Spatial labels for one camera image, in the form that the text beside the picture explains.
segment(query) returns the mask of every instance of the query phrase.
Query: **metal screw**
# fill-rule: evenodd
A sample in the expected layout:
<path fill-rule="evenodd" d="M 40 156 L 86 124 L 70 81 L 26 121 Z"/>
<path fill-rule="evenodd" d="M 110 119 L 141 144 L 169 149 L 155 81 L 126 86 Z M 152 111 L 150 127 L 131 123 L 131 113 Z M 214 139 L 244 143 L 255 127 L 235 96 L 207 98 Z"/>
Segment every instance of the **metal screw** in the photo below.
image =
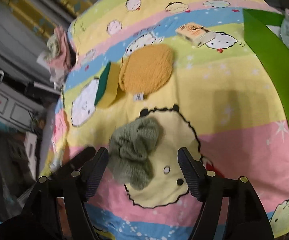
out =
<path fill-rule="evenodd" d="M 42 177 L 40 177 L 39 178 L 39 180 L 38 180 L 40 183 L 44 183 L 44 182 L 46 182 L 47 181 L 47 177 L 45 177 L 45 176 L 42 176 Z"/>
<path fill-rule="evenodd" d="M 207 171 L 206 174 L 207 174 L 209 177 L 214 177 L 214 176 L 215 176 L 215 172 L 214 172 L 214 171 Z"/>
<path fill-rule="evenodd" d="M 80 175 L 80 171 L 73 171 L 72 173 L 71 173 L 71 176 L 72 177 L 78 177 Z"/>
<path fill-rule="evenodd" d="M 241 180 L 243 183 L 247 183 L 247 182 L 248 182 L 248 179 L 247 179 L 246 177 L 244 177 L 244 176 L 242 176 L 242 177 L 240 178 L 240 180 Z"/>

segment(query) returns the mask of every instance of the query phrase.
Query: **fuzzy orange towel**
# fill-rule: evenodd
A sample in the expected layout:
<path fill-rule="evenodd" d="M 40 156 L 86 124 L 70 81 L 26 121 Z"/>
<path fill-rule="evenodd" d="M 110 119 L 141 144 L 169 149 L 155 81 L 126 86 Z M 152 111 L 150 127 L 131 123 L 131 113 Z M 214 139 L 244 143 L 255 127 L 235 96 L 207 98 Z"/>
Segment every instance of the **fuzzy orange towel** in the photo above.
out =
<path fill-rule="evenodd" d="M 140 48 L 123 62 L 119 86 L 132 94 L 153 93 L 169 80 L 172 63 L 173 51 L 165 44 Z"/>

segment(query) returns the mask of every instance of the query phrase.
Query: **sponge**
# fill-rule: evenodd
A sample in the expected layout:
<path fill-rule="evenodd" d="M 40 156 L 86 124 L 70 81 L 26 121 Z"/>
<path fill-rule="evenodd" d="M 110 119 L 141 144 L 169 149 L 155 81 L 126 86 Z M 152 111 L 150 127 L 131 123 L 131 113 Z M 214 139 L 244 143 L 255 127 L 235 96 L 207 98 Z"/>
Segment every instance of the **sponge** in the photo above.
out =
<path fill-rule="evenodd" d="M 119 86 L 132 94 L 153 93 L 169 80 L 172 63 L 173 51 L 165 44 L 137 49 L 121 67 Z"/>
<path fill-rule="evenodd" d="M 120 66 L 113 62 L 108 62 L 103 70 L 95 99 L 95 106 L 107 108 L 117 97 L 118 80 Z"/>

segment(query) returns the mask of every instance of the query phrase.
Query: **cartoon print bedding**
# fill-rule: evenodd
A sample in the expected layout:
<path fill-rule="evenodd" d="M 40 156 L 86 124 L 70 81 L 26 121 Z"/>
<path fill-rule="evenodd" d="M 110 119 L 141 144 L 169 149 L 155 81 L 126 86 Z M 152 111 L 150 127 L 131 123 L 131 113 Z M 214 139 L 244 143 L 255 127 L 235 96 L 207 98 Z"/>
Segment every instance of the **cartoon print bedding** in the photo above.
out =
<path fill-rule="evenodd" d="M 73 21 L 68 36 L 78 61 L 56 107 L 43 174 L 86 145 L 107 147 L 114 129 L 135 120 L 142 109 L 149 113 L 156 108 L 154 113 L 163 118 L 178 105 L 178 115 L 169 118 L 165 129 L 177 124 L 181 114 L 184 123 L 174 138 L 188 131 L 198 135 L 200 153 L 210 160 L 207 165 L 227 178 L 248 177 L 274 236 L 287 233 L 289 131 L 274 85 L 243 40 L 242 8 L 275 11 L 263 0 L 101 0 Z M 216 37 L 200 48 L 192 46 L 175 33 L 188 22 L 205 26 Z M 118 91 L 109 108 L 95 108 L 97 78 L 107 62 L 120 64 L 122 57 L 158 43 L 175 53 L 168 83 L 144 101 Z M 179 172 L 177 146 L 152 157 L 155 177 L 142 191 L 117 184 L 106 170 L 86 205 L 100 234 L 123 240 L 189 237 L 201 203 L 188 193 Z M 223 210 L 215 239 L 221 239 L 225 220 Z"/>

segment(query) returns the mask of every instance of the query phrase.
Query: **white label tag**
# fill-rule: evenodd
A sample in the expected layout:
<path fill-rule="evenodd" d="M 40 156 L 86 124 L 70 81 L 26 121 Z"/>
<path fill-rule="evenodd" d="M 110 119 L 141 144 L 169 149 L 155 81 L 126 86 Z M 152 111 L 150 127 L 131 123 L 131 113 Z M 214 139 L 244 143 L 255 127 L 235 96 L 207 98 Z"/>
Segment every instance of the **white label tag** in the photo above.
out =
<path fill-rule="evenodd" d="M 133 101 L 143 101 L 143 99 L 144 99 L 144 94 L 143 93 L 135 94 L 133 96 Z"/>

